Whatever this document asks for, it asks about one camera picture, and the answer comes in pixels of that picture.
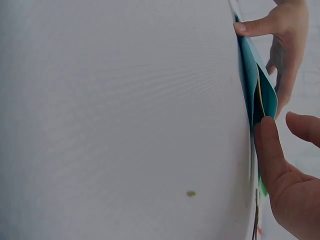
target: blue paper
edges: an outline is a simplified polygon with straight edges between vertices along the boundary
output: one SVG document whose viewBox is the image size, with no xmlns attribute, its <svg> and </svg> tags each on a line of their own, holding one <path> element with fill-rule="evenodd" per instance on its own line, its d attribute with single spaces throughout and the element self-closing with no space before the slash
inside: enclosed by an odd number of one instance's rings
<svg viewBox="0 0 320 240">
<path fill-rule="evenodd" d="M 275 118 L 278 106 L 278 99 L 274 88 L 270 83 L 267 69 L 261 56 L 249 37 L 238 36 L 238 44 L 241 53 L 242 86 L 246 98 L 246 106 L 251 130 L 254 125 L 266 116 Z M 262 106 L 258 94 L 258 80 L 260 80 Z"/>
</svg>

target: teal folder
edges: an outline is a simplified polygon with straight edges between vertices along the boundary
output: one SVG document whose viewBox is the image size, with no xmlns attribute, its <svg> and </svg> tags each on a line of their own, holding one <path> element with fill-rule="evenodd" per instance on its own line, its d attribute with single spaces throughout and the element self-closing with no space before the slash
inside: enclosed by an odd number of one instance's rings
<svg viewBox="0 0 320 240">
<path fill-rule="evenodd" d="M 235 21 L 241 22 L 237 15 L 235 16 Z M 251 136 L 253 136 L 255 124 L 259 123 L 264 116 L 275 118 L 278 99 L 271 85 L 267 69 L 252 40 L 244 36 L 238 36 L 237 40 L 241 56 L 240 74 L 242 88 Z M 261 181 L 260 173 L 258 176 L 259 185 L 263 194 L 266 196 L 268 192 Z"/>
</svg>

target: hand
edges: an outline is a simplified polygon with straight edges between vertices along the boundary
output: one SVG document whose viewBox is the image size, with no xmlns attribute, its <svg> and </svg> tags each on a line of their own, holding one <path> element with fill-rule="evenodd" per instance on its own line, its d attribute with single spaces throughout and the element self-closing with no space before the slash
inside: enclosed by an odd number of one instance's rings
<svg viewBox="0 0 320 240">
<path fill-rule="evenodd" d="M 275 0 L 277 6 L 268 16 L 235 23 L 238 35 L 256 37 L 273 35 L 270 59 L 266 65 L 271 75 L 277 69 L 275 91 L 278 117 L 289 102 L 298 70 L 303 60 L 309 27 L 309 11 L 305 0 Z"/>
<path fill-rule="evenodd" d="M 286 123 L 298 138 L 320 147 L 320 119 L 288 113 Z M 320 179 L 290 165 L 271 117 L 255 127 L 258 166 L 277 222 L 300 240 L 320 238 Z"/>
</svg>

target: small stain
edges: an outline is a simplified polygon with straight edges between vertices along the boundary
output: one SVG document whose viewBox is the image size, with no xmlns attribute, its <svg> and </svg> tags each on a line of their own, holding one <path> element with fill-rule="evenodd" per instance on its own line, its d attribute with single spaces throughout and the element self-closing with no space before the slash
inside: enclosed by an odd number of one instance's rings
<svg viewBox="0 0 320 240">
<path fill-rule="evenodd" d="M 192 198 L 192 197 L 194 197 L 194 196 L 197 195 L 197 194 L 196 194 L 195 191 L 187 191 L 187 192 L 186 192 L 186 195 L 187 195 L 189 198 Z"/>
</svg>

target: white surface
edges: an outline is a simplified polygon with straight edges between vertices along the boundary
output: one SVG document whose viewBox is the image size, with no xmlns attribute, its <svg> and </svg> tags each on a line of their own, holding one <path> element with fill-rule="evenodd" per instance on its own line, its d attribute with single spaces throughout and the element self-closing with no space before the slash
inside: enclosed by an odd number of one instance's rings
<svg viewBox="0 0 320 240">
<path fill-rule="evenodd" d="M 232 23 L 225 0 L 2 0 L 2 239 L 250 240 Z"/>
<path fill-rule="evenodd" d="M 272 0 L 238 0 L 246 20 L 264 17 L 275 6 Z M 304 60 L 296 78 L 290 103 L 277 120 L 279 136 L 286 159 L 307 174 L 320 177 L 320 150 L 288 130 L 285 115 L 288 111 L 320 117 L 320 1 L 308 0 L 310 11 L 309 36 Z M 272 36 L 254 38 L 265 60 L 269 59 Z M 291 234 L 277 224 L 270 205 L 262 215 L 262 240 L 293 240 Z"/>
</svg>

